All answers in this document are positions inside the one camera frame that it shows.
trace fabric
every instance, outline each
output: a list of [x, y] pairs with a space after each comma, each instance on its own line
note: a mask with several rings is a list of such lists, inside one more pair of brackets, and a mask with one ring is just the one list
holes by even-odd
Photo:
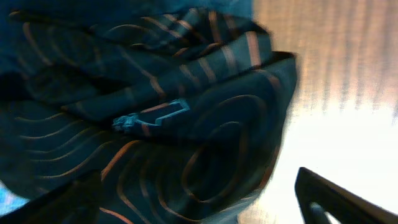
[[297, 75], [255, 23], [203, 9], [11, 21], [0, 179], [15, 193], [101, 170], [97, 223], [222, 223], [266, 186]]
[[2, 0], [0, 1], [0, 73], [13, 72], [15, 55], [9, 42], [17, 28], [9, 22], [11, 11], [23, 10], [34, 14], [64, 19], [83, 26], [104, 22], [120, 22], [140, 16], [174, 13], [193, 7], [204, 7], [234, 16], [252, 17], [251, 0]]

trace wooden surface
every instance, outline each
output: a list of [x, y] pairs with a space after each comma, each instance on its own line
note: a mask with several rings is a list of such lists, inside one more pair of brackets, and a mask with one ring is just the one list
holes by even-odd
[[241, 223], [303, 223], [300, 166], [398, 213], [398, 1], [254, 0], [254, 15], [301, 74], [273, 180]]

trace folded cloth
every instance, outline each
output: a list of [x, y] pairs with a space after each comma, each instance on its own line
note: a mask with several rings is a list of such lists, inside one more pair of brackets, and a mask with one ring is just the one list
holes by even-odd
[[101, 170], [97, 223], [221, 223], [266, 186], [297, 74], [249, 19], [191, 9], [87, 27], [21, 11], [11, 23], [0, 139], [15, 165], [0, 179], [15, 193]]
[[2, 0], [0, 1], [0, 73], [13, 72], [16, 63], [10, 41], [17, 33], [9, 23], [8, 14], [15, 9], [65, 19], [83, 26], [104, 22], [120, 22], [140, 16], [179, 12], [192, 7], [203, 7], [219, 12], [251, 18], [251, 0]]

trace orange stripe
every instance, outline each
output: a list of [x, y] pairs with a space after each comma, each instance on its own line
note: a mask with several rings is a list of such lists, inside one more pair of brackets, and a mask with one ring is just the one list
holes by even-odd
[[230, 47], [228, 47], [227, 45], [222, 47], [221, 50], [223, 51], [226, 63], [228, 64], [230, 75], [237, 74], [238, 73], [238, 68], [236, 66], [236, 60], [235, 60], [235, 57], [234, 57], [234, 53], [232, 52]]
[[122, 48], [118, 47], [120, 53], [122, 56], [130, 62], [133, 66], [135, 66], [143, 75], [149, 78], [150, 84], [152, 85], [153, 89], [160, 95], [161, 98], [166, 97], [166, 93], [163, 91], [163, 89], [160, 87], [159, 83], [157, 82], [157, 78], [144, 70], [135, 60], [133, 60], [130, 55], [127, 54], [127, 52]]
[[88, 142], [90, 142], [92, 139], [94, 139], [95, 137], [106, 133], [106, 131], [100, 131], [98, 133], [95, 133], [94, 135], [90, 136], [89, 138], [85, 139], [81, 144], [79, 144], [77, 147], [74, 147], [71, 151], [67, 152], [66, 154], [54, 158], [54, 159], [31, 159], [30, 161], [32, 162], [54, 162], [54, 161], [58, 161], [60, 159], [63, 159], [67, 156], [70, 156], [71, 154], [75, 153], [76, 151], [79, 151], [85, 144], [87, 144]]
[[178, 50], [177, 53], [175, 53], [175, 54], [173, 55], [173, 57], [177, 57], [177, 56], [181, 55], [181, 54], [184, 53], [186, 50], [188, 50], [188, 47], [181, 48], [180, 50]]
[[104, 148], [105, 145], [112, 143], [112, 141], [108, 141], [106, 143], [103, 143], [102, 145], [98, 146], [93, 153], [91, 153], [83, 162], [81, 162], [80, 164], [78, 164], [76, 167], [60, 174], [60, 175], [52, 175], [52, 176], [38, 176], [38, 178], [40, 179], [52, 179], [52, 178], [57, 178], [57, 177], [63, 177], [65, 175], [71, 174], [72, 172], [77, 171], [78, 169], [80, 169], [81, 167], [83, 167], [92, 157], [94, 157], [100, 150], [102, 150], [102, 148]]
[[207, 45], [207, 47], [202, 52], [200, 52], [199, 56], [205, 55], [207, 52], [210, 51], [210, 49], [212, 49], [213, 47], [219, 46], [219, 45], [221, 45], [221, 44], [220, 43], [212, 43], [212, 44]]
[[[205, 96], [206, 96], [206, 93], [204, 93], [201, 96], [201, 98], [199, 99], [199, 101], [197, 101], [197, 103], [196, 103], [195, 107], [193, 108], [193, 110], [199, 108], [203, 103], [205, 103], [205, 101], [204, 101]], [[228, 99], [218, 103], [216, 106], [212, 107], [211, 109], [208, 109], [207, 111], [202, 113], [202, 115], [197, 119], [196, 123], [193, 125], [192, 130], [196, 129], [197, 126], [201, 122], [203, 122], [207, 118], [207, 116], [209, 116], [209, 114], [211, 114], [212, 112], [217, 110], [219, 107], [221, 107], [221, 106], [223, 106], [223, 105], [225, 105], [227, 103], [232, 103], [232, 101], [238, 100], [238, 99], [241, 99], [241, 98], [250, 98], [250, 99], [254, 100], [257, 103], [257, 106], [259, 108], [259, 113], [260, 114], [264, 114], [265, 113], [265, 110], [266, 110], [267, 107], [266, 107], [266, 102], [263, 99], [261, 99], [258, 96], [255, 96], [255, 95], [248, 95], [248, 94], [247, 95], [238, 95], [238, 96], [234, 96], [234, 97], [228, 98]]]
[[[222, 130], [223, 127], [229, 125], [229, 124], [238, 124], [240, 126], [242, 126], [241, 123], [237, 122], [237, 121], [230, 121], [227, 123], [224, 123], [220, 126], [218, 126], [216, 129], [212, 130], [212, 132], [210, 133], [209, 137], [207, 139], [211, 139], [211, 137], [217, 133], [218, 131]], [[195, 194], [193, 194], [193, 192], [188, 188], [188, 184], [187, 184], [187, 178], [189, 175], [189, 172], [192, 168], [192, 166], [194, 165], [194, 163], [196, 162], [196, 159], [198, 158], [198, 155], [203, 151], [203, 147], [201, 147], [199, 150], [196, 151], [196, 153], [191, 157], [191, 159], [187, 162], [183, 172], [182, 172], [182, 177], [181, 177], [181, 185], [185, 191], [185, 193], [187, 193], [192, 199], [196, 200], [197, 202], [200, 203], [212, 203], [215, 200], [219, 200], [222, 197], [225, 197], [228, 193], [230, 193], [233, 190], [233, 187], [236, 186], [236, 184], [238, 183], [239, 180], [239, 175], [240, 175], [240, 171], [241, 171], [241, 167], [243, 165], [243, 160], [242, 158], [244, 158], [247, 154], [248, 151], [248, 135], [247, 135], [247, 130], [243, 129], [241, 136], [240, 136], [240, 140], [239, 140], [239, 154], [237, 155], [238, 157], [238, 166], [236, 168], [236, 170], [234, 171], [234, 174], [231, 178], [231, 180], [226, 184], [226, 186], [214, 197], [211, 197], [209, 199], [206, 200], [200, 200], [198, 197], [196, 197]]]
[[169, 103], [162, 103], [161, 105], [157, 105], [157, 106], [151, 107], [149, 109], [143, 110], [143, 111], [141, 111], [141, 113], [151, 112], [151, 111], [154, 111], [154, 110], [157, 110], [157, 109], [164, 108], [164, 107], [166, 107], [168, 105], [170, 105], [170, 104]]
[[14, 11], [14, 12], [11, 12], [10, 14], [8, 14], [8, 16], [12, 17], [12, 16], [15, 16], [15, 15], [18, 15], [19, 13], [20, 13], [20, 11]]
[[194, 76], [192, 75], [192, 73], [189, 71], [189, 69], [187, 68], [186, 65], [181, 65], [181, 66], [180, 66], [180, 70], [181, 70], [181, 72], [182, 72], [186, 77], [188, 77], [189, 79], [192, 80], [192, 82], [195, 84], [195, 86], [196, 86], [197, 88], [201, 88], [199, 79], [198, 79], [197, 77], [194, 77]]
[[46, 154], [46, 153], [51, 153], [51, 152], [55, 152], [58, 151], [60, 149], [62, 149], [63, 147], [65, 147], [67, 144], [71, 143], [72, 141], [74, 141], [75, 139], [77, 139], [78, 137], [80, 137], [82, 134], [84, 134], [85, 132], [87, 132], [88, 130], [94, 129], [95, 127], [89, 127], [86, 128], [82, 131], [80, 131], [79, 133], [77, 133], [74, 137], [70, 138], [67, 142], [63, 143], [62, 145], [56, 147], [55, 149], [49, 150], [49, 151], [35, 151], [35, 150], [26, 150], [27, 152], [31, 152], [31, 153], [37, 153], [37, 154]]
[[167, 28], [167, 26], [165, 26], [165, 25], [159, 23], [159, 22], [156, 21], [155, 19], [150, 18], [150, 17], [142, 17], [142, 18], [143, 18], [144, 20], [146, 20], [146, 21], [149, 21], [149, 22], [151, 22], [151, 23], [157, 25], [157, 26], [160, 27], [162, 30], [164, 30], [164, 31], [168, 32], [169, 34], [173, 35], [175, 38], [181, 39], [181, 41], [183, 41], [183, 42], [185, 42], [186, 44], [190, 45], [190, 44], [189, 44], [189, 41], [188, 41], [187, 39], [183, 38], [179, 33], [175, 32], [175, 31], [173, 31], [173, 30], [169, 30], [169, 28]]
[[160, 169], [160, 170], [159, 170], [159, 173], [158, 173], [157, 178], [156, 178], [156, 181], [155, 181], [155, 186], [156, 186], [157, 195], [158, 195], [157, 198], [158, 198], [158, 200], [159, 200], [160, 205], [164, 208], [164, 210], [166, 210], [166, 211], [168, 211], [169, 213], [171, 213], [171, 214], [173, 214], [173, 215], [175, 215], [175, 216], [177, 216], [177, 217], [180, 217], [180, 218], [182, 218], [182, 219], [184, 219], [184, 220], [187, 220], [187, 221], [190, 221], [190, 222], [200, 222], [201, 219], [199, 219], [199, 220], [193, 220], [193, 219], [187, 218], [187, 217], [185, 217], [185, 216], [183, 216], [183, 215], [181, 215], [181, 214], [175, 212], [175, 211], [172, 210], [169, 206], [167, 206], [166, 201], [165, 201], [164, 198], [163, 198], [162, 190], [160, 189], [160, 184], [159, 184], [160, 179], [161, 179], [162, 174], [163, 174], [163, 170], [164, 170], [164, 169]]
[[262, 177], [261, 183], [257, 189], [263, 189], [267, 185], [268, 180], [270, 179], [271, 174], [274, 171], [276, 161], [278, 160], [279, 151], [280, 151], [280, 146], [277, 146], [275, 148], [274, 155], [272, 156], [272, 160], [270, 164], [267, 166], [264, 176]]
[[221, 34], [220, 31], [218, 30], [217, 26], [217, 13], [215, 11], [209, 12], [209, 21], [210, 21], [210, 28], [213, 33], [213, 38], [216, 43], [220, 43], [221, 40]]
[[137, 156], [133, 157], [127, 165], [124, 167], [122, 172], [120, 173], [119, 176], [119, 181], [116, 186], [116, 192], [118, 193], [119, 198], [134, 212], [138, 215], [138, 217], [145, 223], [145, 224], [150, 224], [147, 218], [145, 218], [142, 213], [135, 207], [130, 200], [126, 197], [126, 195], [123, 192], [123, 184], [124, 181], [126, 180], [126, 176], [129, 174], [128, 171], [131, 170], [131, 167], [136, 163]]
[[187, 21], [185, 20], [177, 20], [173, 15], [170, 14], [166, 14], [164, 15], [166, 18], [168, 18], [170, 21], [172, 22], [176, 22], [178, 24], [180, 24], [181, 26], [183, 26], [184, 28], [186, 28], [187, 30], [189, 30], [195, 37], [197, 37], [197, 39], [199, 39], [200, 41], [207, 43], [208, 41], [202, 36], [200, 35], [192, 26], [191, 24], [189, 24]]
[[140, 171], [140, 176], [139, 176], [139, 184], [140, 184], [140, 188], [141, 188], [141, 193], [144, 196], [145, 200], [147, 201], [147, 203], [150, 206], [150, 210], [152, 212], [152, 214], [154, 215], [154, 217], [156, 219], [158, 219], [158, 221], [160, 221], [161, 223], [165, 224], [165, 221], [163, 221], [163, 219], [159, 216], [159, 214], [157, 213], [154, 204], [152, 203], [150, 197], [149, 197], [149, 192], [148, 189], [146, 187], [146, 173], [147, 173], [147, 168], [149, 167], [149, 164], [152, 162], [152, 157], [154, 157], [154, 152], [149, 156], [148, 160], [146, 160], [145, 164], [142, 166], [141, 171]]
[[145, 137], [151, 137], [148, 125], [141, 124], [142, 131], [144, 132]]
[[20, 137], [21, 139], [30, 139], [30, 140], [43, 139], [43, 138], [47, 138], [47, 137], [50, 137], [50, 136], [54, 136], [54, 135], [56, 135], [56, 134], [59, 134], [59, 133], [61, 133], [62, 131], [68, 129], [70, 126], [73, 126], [74, 124], [77, 124], [77, 123], [80, 123], [80, 122], [83, 122], [83, 120], [77, 120], [77, 121], [71, 122], [71, 123], [67, 124], [66, 126], [64, 126], [63, 128], [60, 128], [58, 131], [53, 132], [53, 133], [50, 133], [50, 134], [46, 134], [46, 135], [44, 135], [44, 136], [37, 136], [37, 137], [32, 137], [32, 136], [19, 136], [19, 137]]
[[130, 27], [130, 28], [140, 29], [140, 30], [143, 30], [145, 32], [151, 33], [156, 38], [159, 38], [159, 36], [153, 30], [150, 30], [150, 29], [147, 29], [147, 28], [143, 28], [141, 26], [137, 26], [137, 25], [134, 25], [134, 24], [123, 24], [123, 25], [119, 25], [119, 26], [113, 27], [112, 29], [106, 31], [105, 35], [108, 34], [109, 32], [114, 31], [115, 29], [120, 28], [120, 27]]
[[134, 48], [135, 46], [142, 46], [145, 49], [150, 49], [151, 48], [151, 46], [149, 46], [147, 44], [143, 44], [143, 43], [132, 44], [132, 45], [130, 45], [130, 48]]
[[256, 71], [265, 74], [266, 78], [269, 80], [269, 82], [271, 83], [272, 87], [276, 92], [280, 90], [281, 88], [280, 81], [275, 75], [271, 74], [271, 72], [268, 72], [267, 70], [257, 69]]
[[124, 221], [124, 222], [127, 223], [127, 224], [134, 224], [132, 221], [128, 220], [126, 217], [120, 215], [119, 213], [116, 213], [116, 212], [114, 212], [114, 211], [110, 211], [110, 210], [105, 209], [105, 208], [103, 208], [103, 207], [100, 207], [99, 209], [100, 209], [102, 212], [104, 212], [104, 213], [113, 215], [114, 217], [116, 217], [116, 218], [118, 218], [118, 219]]
[[253, 31], [247, 32], [246, 38], [248, 40], [251, 65], [255, 68], [260, 67], [261, 59], [257, 34]]
[[216, 75], [214, 74], [214, 72], [210, 68], [210, 66], [207, 63], [206, 59], [205, 58], [201, 58], [198, 61], [199, 61], [200, 66], [202, 67], [202, 69], [205, 71], [206, 76], [209, 79], [209, 82], [210, 83], [215, 83], [217, 81]]
[[55, 115], [49, 116], [48, 118], [36, 119], [36, 120], [27, 119], [27, 118], [21, 118], [21, 117], [16, 117], [15, 119], [20, 120], [20, 121], [27, 121], [27, 122], [42, 122], [42, 121], [47, 121], [47, 120], [56, 118], [57, 116], [64, 115], [64, 114], [65, 113], [57, 113]]
[[101, 180], [104, 181], [105, 177], [107, 174], [110, 172], [112, 167], [118, 162], [118, 160], [127, 152], [127, 150], [135, 143], [140, 142], [139, 140], [131, 141], [127, 144], [125, 144], [120, 150], [114, 155], [114, 157], [111, 159], [109, 164], [101, 171]]
[[33, 39], [32, 34], [30, 33], [29, 25], [30, 25], [29, 22], [25, 22], [24, 25], [22, 26], [26, 39], [28, 40], [32, 48], [36, 51], [40, 59], [42, 59], [43, 63], [48, 66], [51, 66], [52, 62], [43, 54], [43, 52], [39, 49], [39, 46], [37, 45], [36, 41]]

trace dark teal fabric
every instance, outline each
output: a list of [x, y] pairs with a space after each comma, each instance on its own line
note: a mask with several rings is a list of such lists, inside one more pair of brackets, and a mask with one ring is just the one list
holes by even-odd
[[102, 170], [97, 223], [222, 223], [267, 184], [297, 75], [249, 19], [191, 9], [87, 27], [16, 12], [10, 26], [1, 141], [25, 165], [0, 166], [11, 190], [35, 198]]
[[2, 0], [0, 1], [0, 73], [13, 72], [16, 63], [9, 43], [16, 28], [8, 15], [14, 10], [65, 19], [84, 26], [104, 22], [120, 22], [140, 16], [153, 16], [203, 7], [234, 16], [252, 17], [251, 0]]

